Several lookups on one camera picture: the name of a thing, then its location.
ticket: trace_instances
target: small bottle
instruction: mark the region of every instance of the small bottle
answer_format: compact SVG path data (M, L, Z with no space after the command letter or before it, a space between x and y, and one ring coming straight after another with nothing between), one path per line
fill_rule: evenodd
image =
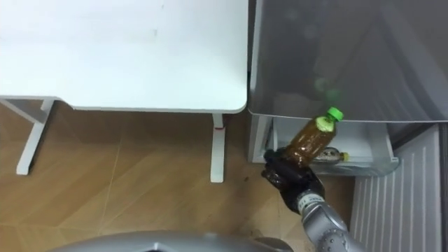
M310 120L286 147L285 158L293 160L299 167L308 167L335 137L336 122L343 117L339 109L331 107L326 115Z
M313 159L313 163L336 165L339 162L346 162L349 160L349 154L339 152L336 148L326 147L323 151Z

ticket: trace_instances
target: table top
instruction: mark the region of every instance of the table top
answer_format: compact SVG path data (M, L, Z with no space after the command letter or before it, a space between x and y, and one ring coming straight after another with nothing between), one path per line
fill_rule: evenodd
M0 97L76 109L237 113L247 0L0 0Z

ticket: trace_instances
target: table leg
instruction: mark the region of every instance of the table leg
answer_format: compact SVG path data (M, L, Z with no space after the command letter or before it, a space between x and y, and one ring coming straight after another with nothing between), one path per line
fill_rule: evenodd
M0 103L33 123L33 128L29 133L27 143L25 144L16 169L17 174L28 175L29 167L39 144L39 140L41 139L43 129L47 123L48 115L50 115L54 100L43 100L40 109L28 105L27 101L23 100L0 99Z
M224 182L224 150L225 126L223 114L213 116L213 143L211 147L210 181L212 183Z

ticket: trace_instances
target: wooden floor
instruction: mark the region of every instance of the wooden floor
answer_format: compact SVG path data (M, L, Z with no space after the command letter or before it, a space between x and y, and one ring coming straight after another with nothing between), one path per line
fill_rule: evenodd
M247 118L229 121L225 182L212 184L210 115L73 111L58 102L31 174L17 176L31 125L0 107L0 251L135 230L263 235L312 251L262 165L246 161ZM353 179L322 179L347 221Z

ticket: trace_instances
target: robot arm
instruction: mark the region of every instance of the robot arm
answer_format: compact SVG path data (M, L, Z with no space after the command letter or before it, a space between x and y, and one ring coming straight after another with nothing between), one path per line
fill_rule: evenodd
M302 223L316 251L365 251L349 234L347 227L327 202L321 180L308 167L299 168L282 158L283 149L268 150L262 172L279 189L286 206L302 215Z

